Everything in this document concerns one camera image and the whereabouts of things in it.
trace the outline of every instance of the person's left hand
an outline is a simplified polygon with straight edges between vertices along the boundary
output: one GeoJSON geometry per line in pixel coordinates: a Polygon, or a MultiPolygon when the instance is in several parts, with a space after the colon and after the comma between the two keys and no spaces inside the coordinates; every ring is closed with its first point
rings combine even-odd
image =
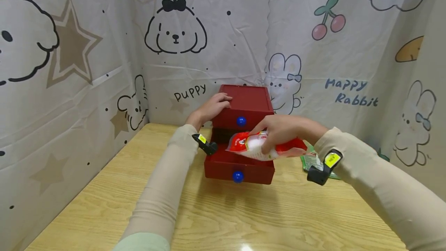
{"type": "Polygon", "coordinates": [[[230,108],[231,104],[229,104],[229,101],[231,100],[232,97],[226,93],[217,93],[206,101],[205,104],[192,112],[186,119],[186,124],[194,126],[197,132],[200,131],[203,123],[216,117],[223,109],[230,108]]]}

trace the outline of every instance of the top drawer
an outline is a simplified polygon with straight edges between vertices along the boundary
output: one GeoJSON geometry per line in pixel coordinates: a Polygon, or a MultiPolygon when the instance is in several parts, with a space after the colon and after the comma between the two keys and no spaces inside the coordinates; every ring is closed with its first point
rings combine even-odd
{"type": "Polygon", "coordinates": [[[232,101],[230,109],[222,110],[212,120],[215,128],[247,131],[254,128],[265,116],[274,114],[266,87],[223,84],[219,92],[232,96],[232,101]]]}

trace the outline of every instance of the wooden table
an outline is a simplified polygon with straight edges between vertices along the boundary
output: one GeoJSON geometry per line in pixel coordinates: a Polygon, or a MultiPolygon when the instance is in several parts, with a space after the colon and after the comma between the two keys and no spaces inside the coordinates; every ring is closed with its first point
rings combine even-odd
{"type": "MultiPolygon", "coordinates": [[[[175,129],[146,125],[26,251],[111,251],[175,129]]],[[[404,250],[348,184],[308,182],[300,159],[277,160],[263,186],[207,179],[204,158],[185,182],[172,250],[404,250]]]]}

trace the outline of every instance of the person's right hand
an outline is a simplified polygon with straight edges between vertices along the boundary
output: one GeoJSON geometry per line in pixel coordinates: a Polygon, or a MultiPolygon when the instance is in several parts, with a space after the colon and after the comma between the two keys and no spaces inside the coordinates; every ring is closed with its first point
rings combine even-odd
{"type": "Polygon", "coordinates": [[[249,134],[257,134],[265,128],[268,131],[268,138],[262,145],[263,154],[269,153],[274,146],[297,137],[315,145],[328,131],[328,128],[311,119],[296,115],[274,114],[265,116],[249,134]]]}

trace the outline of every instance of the star pattern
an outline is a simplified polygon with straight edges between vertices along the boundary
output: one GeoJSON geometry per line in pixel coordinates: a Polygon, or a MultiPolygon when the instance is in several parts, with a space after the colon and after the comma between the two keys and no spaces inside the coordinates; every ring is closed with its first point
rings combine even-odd
{"type": "Polygon", "coordinates": [[[57,160],[53,154],[50,154],[44,168],[29,177],[40,182],[40,195],[42,195],[51,184],[64,181],[63,167],[67,161],[68,157],[57,160]]]}
{"type": "Polygon", "coordinates": [[[138,27],[141,35],[146,35],[150,19],[155,16],[156,0],[133,0],[135,9],[133,10],[132,22],[138,27]]]}
{"type": "Polygon", "coordinates": [[[189,107],[189,104],[182,101],[178,102],[176,99],[170,98],[170,102],[172,103],[172,107],[170,108],[170,110],[176,110],[180,113],[183,113],[184,109],[189,107]]]}
{"type": "Polygon", "coordinates": [[[59,34],[60,45],[52,57],[46,87],[49,88],[76,74],[92,83],[88,54],[102,40],[79,25],[73,2],[67,0],[61,16],[52,16],[59,34]]]}
{"type": "Polygon", "coordinates": [[[129,126],[127,125],[126,112],[117,110],[116,115],[110,120],[115,127],[115,139],[121,131],[128,132],[129,126]]]}

